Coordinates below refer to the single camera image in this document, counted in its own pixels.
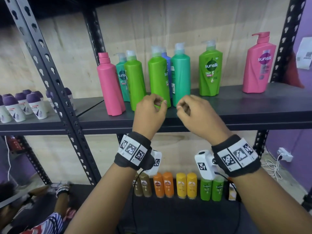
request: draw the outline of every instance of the wall socket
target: wall socket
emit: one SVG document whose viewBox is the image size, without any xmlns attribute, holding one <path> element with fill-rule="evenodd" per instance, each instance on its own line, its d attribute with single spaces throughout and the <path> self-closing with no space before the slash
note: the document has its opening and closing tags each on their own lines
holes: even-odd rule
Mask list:
<svg viewBox="0 0 312 234">
<path fill-rule="evenodd" d="M 291 153 L 287 152 L 286 149 L 284 148 L 279 148 L 277 150 L 277 155 L 281 155 L 282 159 L 280 160 L 284 160 L 287 162 L 291 162 L 293 159 L 293 156 L 291 155 Z"/>
</svg>

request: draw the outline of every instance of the person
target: person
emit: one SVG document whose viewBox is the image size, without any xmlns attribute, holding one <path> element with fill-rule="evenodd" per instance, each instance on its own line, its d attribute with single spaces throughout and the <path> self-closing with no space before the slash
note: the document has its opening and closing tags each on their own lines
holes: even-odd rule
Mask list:
<svg viewBox="0 0 312 234">
<path fill-rule="evenodd" d="M 27 194 L 18 199 L 10 202 L 10 204 L 5 205 L 0 208 L 0 231 L 3 230 L 8 224 L 12 222 L 14 217 L 18 215 L 19 210 L 22 206 L 32 202 L 33 197 L 40 197 L 46 195 L 50 189 L 49 185 L 45 185 L 36 189 L 31 190 Z M 8 230 L 8 234 L 59 234 L 63 231 L 63 219 L 67 215 L 74 215 L 71 212 L 72 209 L 68 208 L 69 201 L 69 184 L 61 184 L 57 187 L 55 194 L 57 196 L 57 201 L 55 204 L 54 212 L 49 215 L 44 222 L 35 226 L 15 226 Z M 8 200 L 15 194 L 14 185 L 12 183 L 0 184 L 0 204 L 1 202 Z"/>
<path fill-rule="evenodd" d="M 144 139 L 152 140 L 165 120 L 166 111 L 166 101 L 160 96 L 145 96 L 137 104 L 132 133 L 124 138 L 137 139 L 140 146 L 148 146 Z M 261 233 L 312 233 L 310 214 L 261 168 L 259 158 L 243 168 L 231 169 L 232 171 L 220 162 L 220 154 L 227 149 L 231 150 L 232 144 L 236 146 L 243 139 L 232 134 L 208 101 L 194 95 L 184 96 L 177 104 L 177 116 L 189 131 L 212 145 L 218 165 L 232 177 L 243 204 Z M 114 163 L 82 204 L 65 234 L 115 232 L 138 168 L 125 160 L 120 162 L 125 150 L 123 144 L 128 144 L 123 143 L 124 140 L 118 148 L 120 153 L 116 154 Z"/>
</svg>

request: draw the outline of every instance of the hand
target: hand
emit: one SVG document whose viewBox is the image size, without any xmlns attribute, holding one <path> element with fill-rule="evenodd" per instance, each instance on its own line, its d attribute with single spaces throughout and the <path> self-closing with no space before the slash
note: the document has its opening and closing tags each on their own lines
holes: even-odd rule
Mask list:
<svg viewBox="0 0 312 234">
<path fill-rule="evenodd" d="M 232 135 L 210 103 L 195 95 L 186 95 L 180 99 L 177 116 L 189 131 L 211 145 L 220 144 Z"/>
<path fill-rule="evenodd" d="M 146 95 L 136 106 L 132 131 L 152 140 L 166 118 L 167 101 L 157 94 Z"/>
</svg>

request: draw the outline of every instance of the purple cap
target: purple cap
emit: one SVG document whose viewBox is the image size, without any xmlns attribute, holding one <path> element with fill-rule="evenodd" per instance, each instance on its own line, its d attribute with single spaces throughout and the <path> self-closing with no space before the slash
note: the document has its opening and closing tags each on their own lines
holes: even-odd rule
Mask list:
<svg viewBox="0 0 312 234">
<path fill-rule="evenodd" d="M 8 97 L 8 96 L 13 96 L 12 94 L 4 94 L 2 97 L 5 98 L 5 97 Z"/>
<path fill-rule="evenodd" d="M 23 90 L 23 93 L 24 93 L 25 95 L 27 95 L 27 94 L 31 94 L 32 91 L 31 91 L 31 90 Z"/>
<path fill-rule="evenodd" d="M 17 93 L 15 94 L 15 98 L 20 101 L 20 100 L 25 100 L 26 99 L 26 95 L 24 93 Z"/>
<path fill-rule="evenodd" d="M 40 91 L 32 91 L 32 94 L 37 94 L 39 98 L 43 98 L 43 95 Z"/>
<path fill-rule="evenodd" d="M 29 103 L 36 103 L 36 102 L 41 101 L 39 96 L 35 93 L 27 94 L 26 99 L 27 99 L 27 102 L 29 102 Z"/>
<path fill-rule="evenodd" d="M 65 88 L 65 92 L 67 95 L 72 95 L 71 90 L 67 87 Z"/>
<path fill-rule="evenodd" d="M 46 90 L 46 97 L 47 97 L 47 98 L 51 98 L 51 97 L 52 97 L 51 94 L 50 94 L 50 92 L 49 92 L 48 90 Z"/>
<path fill-rule="evenodd" d="M 3 98 L 3 104 L 6 106 L 11 106 L 11 105 L 18 104 L 18 101 L 13 96 L 7 96 Z"/>
</svg>

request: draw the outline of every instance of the hair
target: hair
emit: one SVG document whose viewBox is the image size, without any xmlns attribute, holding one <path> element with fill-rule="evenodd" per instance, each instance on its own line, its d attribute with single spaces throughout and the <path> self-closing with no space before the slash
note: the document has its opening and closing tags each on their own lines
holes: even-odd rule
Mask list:
<svg viewBox="0 0 312 234">
<path fill-rule="evenodd" d="M 14 195 L 14 185 L 10 182 L 0 184 L 0 202 Z"/>
</svg>

